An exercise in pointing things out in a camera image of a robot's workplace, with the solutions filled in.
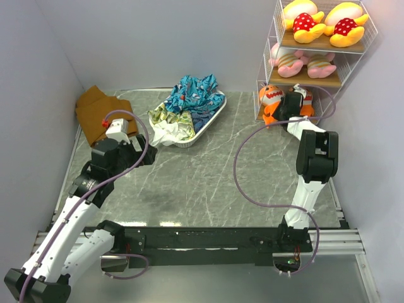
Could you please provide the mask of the orange fox plush toy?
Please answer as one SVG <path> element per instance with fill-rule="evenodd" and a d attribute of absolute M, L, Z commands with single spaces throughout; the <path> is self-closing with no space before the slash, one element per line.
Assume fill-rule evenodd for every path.
<path fill-rule="evenodd" d="M 306 90 L 306 97 L 303 99 L 302 108 L 300 114 L 302 116 L 312 117 L 315 114 L 314 107 L 312 106 L 313 94 L 310 90 Z"/>

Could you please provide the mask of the orange whale plush toy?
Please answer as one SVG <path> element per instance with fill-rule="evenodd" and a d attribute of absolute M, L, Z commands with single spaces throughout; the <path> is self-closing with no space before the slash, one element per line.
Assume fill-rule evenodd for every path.
<path fill-rule="evenodd" d="M 273 117 L 273 113 L 284 95 L 283 90 L 275 85 L 266 85 L 260 89 L 259 101 L 261 102 L 261 106 L 263 108 L 260 116 L 265 124 L 277 122 L 277 120 Z"/>

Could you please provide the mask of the pink pig plush striped shirt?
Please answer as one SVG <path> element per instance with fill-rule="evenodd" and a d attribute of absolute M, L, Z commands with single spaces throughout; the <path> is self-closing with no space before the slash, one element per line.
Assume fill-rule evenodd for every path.
<path fill-rule="evenodd" d="M 272 66 L 277 67 L 277 73 L 282 78 L 291 78 L 300 73 L 307 61 L 303 50 L 280 47 L 279 43 L 271 48 L 268 60 Z"/>

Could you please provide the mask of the yellow plush red dotted dress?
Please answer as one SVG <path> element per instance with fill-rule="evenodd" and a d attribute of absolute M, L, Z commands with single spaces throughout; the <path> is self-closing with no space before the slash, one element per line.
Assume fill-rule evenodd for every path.
<path fill-rule="evenodd" d="M 365 32 L 364 25 L 369 15 L 359 4 L 343 2 L 335 6 L 326 16 L 324 34 L 334 47 L 344 48 L 356 44 Z"/>

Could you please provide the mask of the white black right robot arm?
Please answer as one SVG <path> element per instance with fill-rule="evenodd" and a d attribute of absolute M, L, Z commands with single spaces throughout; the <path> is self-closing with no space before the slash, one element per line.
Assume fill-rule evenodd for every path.
<path fill-rule="evenodd" d="M 283 127 L 299 140 L 296 158 L 298 175 L 292 207 L 288 209 L 276 237 L 277 246 L 289 252 L 309 240 L 310 214 L 317 198 L 338 170 L 339 136 L 334 131 L 325 131 L 302 115 L 304 96 L 300 92 L 287 92 L 274 111 L 274 118 L 286 121 Z"/>

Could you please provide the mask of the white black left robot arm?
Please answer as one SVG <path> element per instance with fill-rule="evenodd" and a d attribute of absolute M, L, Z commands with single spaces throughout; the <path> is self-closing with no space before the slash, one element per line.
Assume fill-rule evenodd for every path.
<path fill-rule="evenodd" d="M 128 258 L 125 228 L 105 220 L 82 245 L 73 246 L 89 219 L 114 190 L 114 181 L 138 166 L 151 165 L 157 148 L 143 135 L 131 140 L 107 138 L 92 148 L 91 159 L 73 181 L 58 219 L 21 268 L 10 269 L 4 283 L 17 302 L 66 302 L 77 279 L 105 253 Z"/>

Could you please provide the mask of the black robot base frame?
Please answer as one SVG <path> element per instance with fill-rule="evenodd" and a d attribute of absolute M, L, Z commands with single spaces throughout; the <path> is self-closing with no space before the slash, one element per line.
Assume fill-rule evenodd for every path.
<path fill-rule="evenodd" d="M 273 257 L 298 254 L 357 254 L 363 251 L 354 230 L 295 230 L 277 228 L 123 227 L 104 221 L 89 238 L 59 235 L 44 257 L 48 268 L 71 270 L 80 256 L 127 254 L 130 268 L 141 268 L 146 257 L 152 266 L 255 264 L 271 266 Z"/>

